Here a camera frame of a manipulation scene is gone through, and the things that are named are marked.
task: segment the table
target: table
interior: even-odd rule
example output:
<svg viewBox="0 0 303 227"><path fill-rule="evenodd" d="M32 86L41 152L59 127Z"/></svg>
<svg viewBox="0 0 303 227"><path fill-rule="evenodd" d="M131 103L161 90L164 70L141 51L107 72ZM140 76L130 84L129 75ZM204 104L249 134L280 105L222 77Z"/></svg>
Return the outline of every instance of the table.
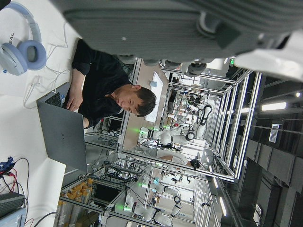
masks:
<svg viewBox="0 0 303 227"><path fill-rule="evenodd" d="M64 44L64 19L49 1L17 0L17 2L28 8L39 24L42 44L47 54L50 53L54 47L53 45ZM79 37L68 24L65 30L68 48L56 48L47 61L47 66L57 71L71 68L76 39ZM37 75L42 77L43 87L34 88L27 102L28 106L35 106L36 100L48 93L45 88L50 88L49 85L56 75L44 67L39 71L28 70L25 75L21 75L22 78L14 78L16 81L19 79L26 81L25 89L28 89ZM60 75L56 86L58 87L69 79L70 73ZM56 211L65 165L47 157L38 110L37 108L26 109L23 106L23 97L9 96L4 93L0 95L0 106L2 107L0 111L0 162L7 161L9 156L12 156L14 160L24 157L29 161L29 211L27 220L33 218L35 224L44 215ZM18 161L15 169L18 172L18 182L23 186L27 197L27 162L25 160ZM12 177L6 177L5 179L7 183L12 182ZM0 180L0 191L5 185L2 182L3 180ZM53 220L54 215L50 215L39 225L53 227Z"/></svg>

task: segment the laptop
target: laptop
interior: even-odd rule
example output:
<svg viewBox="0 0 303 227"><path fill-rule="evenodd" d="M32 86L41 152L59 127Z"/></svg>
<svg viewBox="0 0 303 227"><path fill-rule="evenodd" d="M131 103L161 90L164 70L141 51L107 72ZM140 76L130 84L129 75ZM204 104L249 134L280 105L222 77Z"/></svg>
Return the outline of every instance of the laptop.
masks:
<svg viewBox="0 0 303 227"><path fill-rule="evenodd" d="M83 116L62 108L70 83L37 100L45 148L49 158L87 172Z"/></svg>

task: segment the headphone headband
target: headphone headband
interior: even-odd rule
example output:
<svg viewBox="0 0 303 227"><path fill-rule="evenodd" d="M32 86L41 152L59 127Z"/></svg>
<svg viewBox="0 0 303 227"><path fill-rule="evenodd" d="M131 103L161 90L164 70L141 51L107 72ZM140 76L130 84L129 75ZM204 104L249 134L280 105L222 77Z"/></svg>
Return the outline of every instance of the headphone headband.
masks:
<svg viewBox="0 0 303 227"><path fill-rule="evenodd" d="M33 34L33 40L41 43L41 33L38 24L35 22L33 15L30 11L23 5L17 2L11 2L5 8L13 9L18 13L22 14L24 18L28 21L28 25Z"/></svg>

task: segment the laptop keyboard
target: laptop keyboard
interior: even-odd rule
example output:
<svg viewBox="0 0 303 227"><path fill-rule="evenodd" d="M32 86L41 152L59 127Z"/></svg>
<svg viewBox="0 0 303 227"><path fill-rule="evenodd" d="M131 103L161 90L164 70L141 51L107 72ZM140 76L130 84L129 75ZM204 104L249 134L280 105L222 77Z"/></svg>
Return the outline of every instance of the laptop keyboard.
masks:
<svg viewBox="0 0 303 227"><path fill-rule="evenodd" d="M62 107L61 106L61 99L60 99L60 92L56 93L55 95L53 95L52 97L47 99L45 101L45 103L48 103L50 105L55 105L55 106L58 106L58 107Z"/></svg>

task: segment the headphones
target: headphones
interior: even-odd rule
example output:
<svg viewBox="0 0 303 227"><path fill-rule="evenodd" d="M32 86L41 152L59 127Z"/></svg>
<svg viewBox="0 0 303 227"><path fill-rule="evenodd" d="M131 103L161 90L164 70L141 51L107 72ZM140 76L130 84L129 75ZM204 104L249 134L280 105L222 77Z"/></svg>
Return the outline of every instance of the headphones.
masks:
<svg viewBox="0 0 303 227"><path fill-rule="evenodd" d="M28 21L33 40L22 42L18 48L3 43L0 48L0 62L9 73L19 76L29 70L40 70L46 65L46 51L41 44L41 34L33 15L19 3L11 2L5 8L21 13Z"/></svg>

